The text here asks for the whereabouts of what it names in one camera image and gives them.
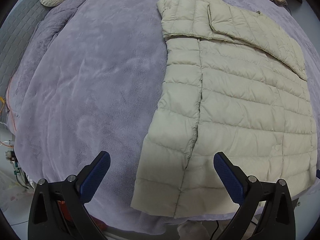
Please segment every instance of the puffer jacket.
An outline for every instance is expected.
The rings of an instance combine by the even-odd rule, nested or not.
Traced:
[[[317,136],[304,58],[270,18],[222,0],[160,0],[168,61],[141,151],[131,206],[151,215],[235,212],[213,165],[224,152],[247,175],[316,176]]]

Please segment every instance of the bed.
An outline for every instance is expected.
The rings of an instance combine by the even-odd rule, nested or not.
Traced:
[[[0,96],[5,97],[10,78],[19,67],[22,56],[38,23],[51,10],[39,0],[19,0],[0,28]],[[0,114],[6,123],[7,112]]]
[[[10,109],[7,125],[16,135],[15,152],[28,176],[34,181],[63,180],[106,150],[110,170],[86,207],[109,226],[148,234],[164,233],[166,224],[187,219],[233,216],[173,219],[130,207],[143,138],[166,69],[157,1],[64,1],[44,12],[32,36],[30,29],[19,67],[7,70],[1,83]],[[285,8],[269,0],[223,1],[263,12],[300,44],[319,135],[320,58],[306,34]],[[308,193],[319,188],[316,181]]]

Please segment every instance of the screw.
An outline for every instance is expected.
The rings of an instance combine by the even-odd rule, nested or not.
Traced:
[[[249,181],[250,182],[256,182],[257,181],[257,178],[255,176],[249,176]]]
[[[70,175],[69,177],[67,177],[67,181],[69,182],[73,182],[76,179],[75,175]]]
[[[43,185],[45,183],[45,179],[39,179],[38,184]]]
[[[279,183],[280,183],[280,185],[282,185],[282,186],[284,186],[284,185],[286,184],[286,182],[285,182],[284,179],[280,179],[280,180],[279,180]]]

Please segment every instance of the gray quilted mattress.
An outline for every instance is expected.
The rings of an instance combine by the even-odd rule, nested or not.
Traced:
[[[5,97],[10,78],[17,70],[29,40],[40,21],[51,10],[39,0],[22,0],[0,28],[0,96]],[[6,121],[6,111],[0,116]]]

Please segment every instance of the blue gripper pad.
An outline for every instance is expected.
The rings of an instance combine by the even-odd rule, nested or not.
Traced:
[[[243,186],[219,154],[214,155],[213,166],[228,191],[232,201],[242,205],[245,198]]]
[[[96,164],[95,159],[90,165],[88,165],[94,165],[94,167],[90,167],[92,168],[91,171],[80,185],[79,198],[82,203],[88,203],[91,201],[102,179],[110,168],[111,159],[109,153],[102,151],[96,158],[98,157],[100,157],[100,159]]]

